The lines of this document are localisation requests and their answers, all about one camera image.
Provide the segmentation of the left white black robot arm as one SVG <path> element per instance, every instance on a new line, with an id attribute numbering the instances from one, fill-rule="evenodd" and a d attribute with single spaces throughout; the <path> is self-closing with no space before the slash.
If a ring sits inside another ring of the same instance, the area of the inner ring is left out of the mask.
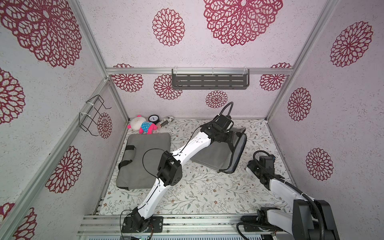
<path id="1" fill-rule="evenodd" d="M 236 135 L 236 132 L 232 131 L 234 122 L 230 116 L 233 106 L 234 103 L 229 102 L 213 120 L 200 125 L 197 128 L 199 132 L 195 136 L 192 135 L 183 147 L 171 153 L 163 151 L 158 173 L 155 175 L 156 180 L 150 193 L 139 206 L 131 210 L 131 213 L 124 218 L 124 222 L 120 222 L 121 234 L 142 233 L 148 227 L 152 227 L 151 232 L 153 233 L 155 227 L 151 224 L 151 218 L 161 198 L 171 186 L 176 185 L 182 179 L 183 165 L 212 143 L 225 143 L 232 153 L 228 168 L 219 169 L 218 172 L 226 172 L 231 169 L 238 145 L 233 143 Z"/>

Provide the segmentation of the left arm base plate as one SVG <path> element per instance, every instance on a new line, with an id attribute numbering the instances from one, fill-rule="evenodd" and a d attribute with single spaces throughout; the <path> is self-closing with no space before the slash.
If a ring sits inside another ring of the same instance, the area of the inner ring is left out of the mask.
<path id="1" fill-rule="evenodd" d="M 125 217 L 122 233 L 161 233 L 163 231 L 164 217 L 150 217 L 144 220 L 134 217 Z"/>

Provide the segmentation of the grey laptop bag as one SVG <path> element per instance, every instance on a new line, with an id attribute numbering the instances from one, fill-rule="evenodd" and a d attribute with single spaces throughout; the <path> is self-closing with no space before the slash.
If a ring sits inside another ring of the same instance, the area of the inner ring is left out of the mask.
<path id="1" fill-rule="evenodd" d="M 232 129 L 234 135 L 231 150 L 228 143 L 213 142 L 208 147 L 195 154 L 191 161 L 206 166 L 218 173 L 232 174 L 240 162 L 240 158 L 247 143 L 246 128 Z"/>
<path id="2" fill-rule="evenodd" d="M 161 156 L 170 148 L 169 133 L 130 135 L 118 164 L 116 186 L 124 190 L 151 189 L 157 181 L 155 175 Z"/>

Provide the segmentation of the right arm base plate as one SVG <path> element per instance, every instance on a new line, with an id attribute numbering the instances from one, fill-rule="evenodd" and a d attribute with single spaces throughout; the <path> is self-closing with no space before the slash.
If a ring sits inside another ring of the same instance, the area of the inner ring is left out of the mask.
<path id="1" fill-rule="evenodd" d="M 282 229 L 265 223 L 263 221 L 259 221 L 258 216 L 256 215 L 246 215 L 241 217 L 241 222 L 244 223 L 243 227 L 245 232 L 275 232 L 282 231 Z"/>

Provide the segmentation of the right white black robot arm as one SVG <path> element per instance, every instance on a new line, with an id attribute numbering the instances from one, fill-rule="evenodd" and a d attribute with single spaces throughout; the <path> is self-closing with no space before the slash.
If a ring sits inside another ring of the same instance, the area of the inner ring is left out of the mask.
<path id="1" fill-rule="evenodd" d="M 340 238 L 332 208 L 324 200 L 316 200 L 275 173 L 276 157 L 266 151 L 256 151 L 248 162 L 247 172 L 260 180 L 269 191 L 280 196 L 292 213 L 274 207 L 262 207 L 255 216 L 243 216 L 236 229 L 243 239 L 246 232 L 284 231 L 295 240 L 338 240 Z"/>

